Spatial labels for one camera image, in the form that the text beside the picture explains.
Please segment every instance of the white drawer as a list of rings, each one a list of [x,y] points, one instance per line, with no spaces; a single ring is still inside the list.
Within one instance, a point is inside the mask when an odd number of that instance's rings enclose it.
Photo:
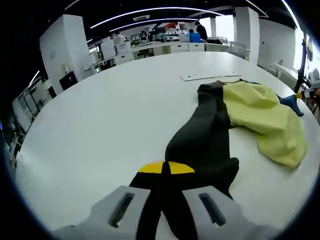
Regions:
[[[127,52],[125,54],[117,55],[114,57],[115,65],[124,64],[133,60],[135,60],[135,57],[132,52]]]
[[[175,44],[170,46],[171,53],[177,53],[181,51],[188,51],[188,44]]]
[[[205,45],[203,43],[189,43],[189,52],[204,52]]]

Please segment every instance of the black ceiling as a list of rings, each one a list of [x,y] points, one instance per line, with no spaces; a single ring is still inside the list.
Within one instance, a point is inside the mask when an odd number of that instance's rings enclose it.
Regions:
[[[7,87],[11,89],[12,96],[18,95],[30,82],[37,70],[43,76],[46,71],[43,66],[39,50],[39,38],[48,27],[62,14],[78,15],[83,17],[85,34],[88,39],[99,40],[110,35],[109,30],[133,23],[133,17],[142,16],[145,12],[117,18],[100,26],[90,29],[108,18],[135,10],[156,7],[189,7],[199,9],[212,9],[230,6],[229,9],[217,11],[222,14],[234,14],[234,7],[248,6],[256,10],[260,16],[263,14],[246,0],[161,0],[161,1],[129,1],[129,0],[79,0],[70,8],[65,8],[75,0],[33,0],[7,1],[2,11],[8,11],[10,17],[2,21],[5,33],[4,50],[7,53],[7,65],[17,66],[17,71],[10,72]],[[269,20],[275,21],[291,28],[294,22],[288,15],[280,0],[251,0],[269,15]],[[158,18],[185,18],[196,13],[190,10],[154,10],[147,12],[150,19]]]

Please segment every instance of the yellow cloth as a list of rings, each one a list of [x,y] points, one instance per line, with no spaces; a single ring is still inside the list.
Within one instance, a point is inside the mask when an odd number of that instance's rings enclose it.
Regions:
[[[255,131],[259,151],[275,162],[296,167],[307,153],[299,117],[260,84],[236,82],[223,86],[223,101],[232,125]]]

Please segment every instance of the blue object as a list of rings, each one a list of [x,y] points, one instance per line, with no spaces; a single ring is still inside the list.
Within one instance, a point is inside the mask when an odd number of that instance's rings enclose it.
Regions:
[[[304,113],[300,111],[297,105],[297,98],[295,95],[287,96],[285,98],[279,97],[279,101],[281,104],[290,107],[299,117],[304,115]]]
[[[201,38],[199,33],[189,33],[190,43],[201,43]]]

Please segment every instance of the chair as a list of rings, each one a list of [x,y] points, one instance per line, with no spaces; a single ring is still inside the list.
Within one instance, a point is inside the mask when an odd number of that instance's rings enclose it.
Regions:
[[[284,60],[280,60],[279,61],[279,63],[278,63],[278,65],[282,65],[282,64],[284,64]],[[272,75],[274,75],[275,77],[278,77],[278,75],[279,75],[279,71],[278,71],[278,69],[276,68],[276,67],[274,67],[273,65],[271,65],[270,67],[269,67],[269,72],[272,74]]]
[[[218,36],[217,39],[220,40],[220,42],[222,42],[223,44],[227,44],[228,43],[228,40],[227,40],[226,37]]]
[[[239,58],[246,59],[246,45],[231,41],[229,53]]]

